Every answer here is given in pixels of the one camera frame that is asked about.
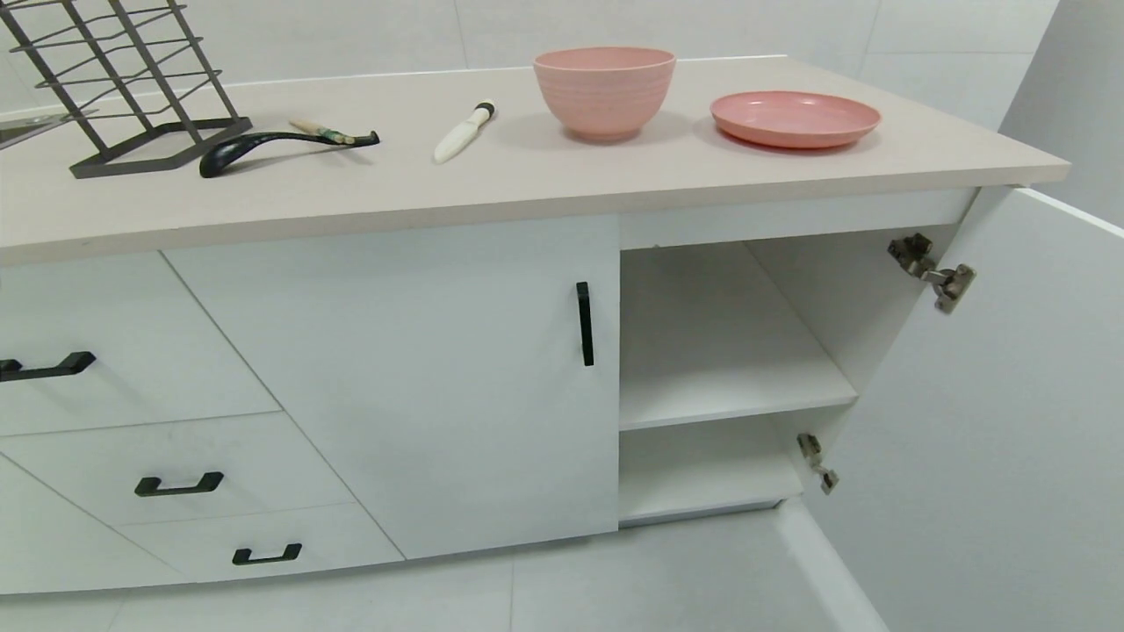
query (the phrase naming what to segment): door hinge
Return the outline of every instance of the door hinge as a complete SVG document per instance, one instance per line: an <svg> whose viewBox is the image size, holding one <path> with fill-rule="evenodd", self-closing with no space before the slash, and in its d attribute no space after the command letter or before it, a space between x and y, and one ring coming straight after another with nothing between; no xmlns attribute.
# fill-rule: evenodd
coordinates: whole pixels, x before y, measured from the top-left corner
<svg viewBox="0 0 1124 632"><path fill-rule="evenodd" d="M976 279L976 271L964 264L957 265L955 270L937 270L936 262L928 256L928 252L933 250L933 242L921 233L894 240L887 250L910 277L933 286L933 291L936 292L936 308L945 314L952 314L968 291L968 286Z"/></svg>
<svg viewBox="0 0 1124 632"><path fill-rule="evenodd" d="M824 490L825 495L831 494L835 489L835 486L840 484L840 475L835 473L835 470L824 467L824 450L819 446L819 440L814 434L803 432L797 435L796 441L800 444L800 453L804 454L804 460L808 462L812 471L816 472L816 476L819 477L819 488Z"/></svg>

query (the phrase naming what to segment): wire rack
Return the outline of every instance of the wire rack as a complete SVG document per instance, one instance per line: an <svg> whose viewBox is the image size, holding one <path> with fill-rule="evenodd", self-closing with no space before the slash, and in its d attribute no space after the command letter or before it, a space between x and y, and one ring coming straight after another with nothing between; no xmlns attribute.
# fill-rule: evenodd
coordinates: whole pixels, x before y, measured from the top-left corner
<svg viewBox="0 0 1124 632"><path fill-rule="evenodd" d="M101 10L97 16L83 17L76 4L90 12L90 9ZM0 0L0 21L8 27L18 46L12 53L24 53L35 69L43 75L43 81L36 88L48 89L66 108L67 118L74 120L85 133L98 153L72 165L71 173L75 178L97 178L101 175L119 175L126 173L144 173L165 171L182 166L205 154L214 145L237 136L251 128L248 118L239 117L234 109L226 91L218 81L223 72L211 67L203 55L197 37L183 17L185 4L167 0L146 8L126 9L121 0ZM22 11L63 11L63 28L31 38L20 26L19 17L29 13ZM179 31L173 37L145 40L142 29L158 20L174 19ZM94 35L94 30L107 31ZM82 51L81 61L71 63L61 70L53 70L47 63L46 54L51 49ZM134 51L140 60L140 70L132 73L118 72L115 64L124 51ZM182 72L164 72L162 65L191 53L198 60L198 70ZM94 76L81 76L93 72ZM173 89L173 81L189 82L187 88ZM130 87L145 85L156 89L166 99L166 105L155 109L144 109ZM223 102L229 116L193 120L188 116L183 100L200 89L210 85ZM73 92L94 90L92 98L75 100ZM120 97L129 111L124 114L94 114L96 103L103 99ZM155 117L166 118L171 112L176 120L154 124ZM109 145L98 134L92 121L108 118L134 118L139 124L139 132L125 141ZM203 130L215 130L203 134ZM157 159L118 160L143 145L172 133L185 133L190 145L178 153Z"/></svg>

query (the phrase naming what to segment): drawer handle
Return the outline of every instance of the drawer handle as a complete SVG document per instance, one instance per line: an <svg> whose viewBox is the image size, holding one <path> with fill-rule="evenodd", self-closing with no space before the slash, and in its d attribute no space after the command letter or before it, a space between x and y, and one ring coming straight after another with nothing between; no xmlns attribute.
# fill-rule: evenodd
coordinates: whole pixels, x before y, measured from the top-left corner
<svg viewBox="0 0 1124 632"><path fill-rule="evenodd" d="M300 542L293 542L284 548L284 552L275 558L257 558L256 560L250 559L253 551L250 549L238 549L234 552L234 559L230 563L234 566L248 566L248 565L264 565L270 562L289 562L297 559L300 554Z"/></svg>
<svg viewBox="0 0 1124 632"><path fill-rule="evenodd" d="M46 369L25 369L19 360L0 360L0 382L76 376L93 364L94 360L97 358L89 351L75 351L57 365Z"/></svg>
<svg viewBox="0 0 1124 632"><path fill-rule="evenodd" d="M223 472L207 472L194 487L169 487L160 488L161 480L154 476L146 476L134 489L137 496L147 498L149 496L181 496L183 494L207 494L218 489L218 484L223 482Z"/></svg>
<svg viewBox="0 0 1124 632"><path fill-rule="evenodd" d="M578 283L578 316L581 318L581 355L587 367L593 365L593 320L589 315L589 283Z"/></svg>

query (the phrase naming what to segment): wall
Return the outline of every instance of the wall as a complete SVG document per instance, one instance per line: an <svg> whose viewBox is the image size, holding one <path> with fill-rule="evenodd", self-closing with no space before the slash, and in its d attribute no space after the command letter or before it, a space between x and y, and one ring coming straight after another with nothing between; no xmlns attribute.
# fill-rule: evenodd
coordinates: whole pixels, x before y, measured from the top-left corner
<svg viewBox="0 0 1124 632"><path fill-rule="evenodd" d="M1124 2L1062 0L1003 133L1073 163L1035 187L1124 226Z"/></svg>
<svg viewBox="0 0 1124 632"><path fill-rule="evenodd" d="M640 44L669 48L683 58L787 53L996 128L1057 1L187 0L187 4L193 28L207 38L205 49L226 69L228 83L528 65L535 54L551 48ZM10 47L7 31L0 31L0 46ZM8 55L0 61L0 111L52 105L48 92L27 89L37 80L26 60Z"/></svg>

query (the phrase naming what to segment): white floor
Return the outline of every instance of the white floor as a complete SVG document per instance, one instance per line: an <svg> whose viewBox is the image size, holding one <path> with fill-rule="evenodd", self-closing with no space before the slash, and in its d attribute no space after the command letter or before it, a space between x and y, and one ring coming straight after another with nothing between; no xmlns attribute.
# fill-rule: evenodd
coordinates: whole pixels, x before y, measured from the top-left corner
<svg viewBox="0 0 1124 632"><path fill-rule="evenodd" d="M834 629L776 511L389 568L0 597L3 632Z"/></svg>

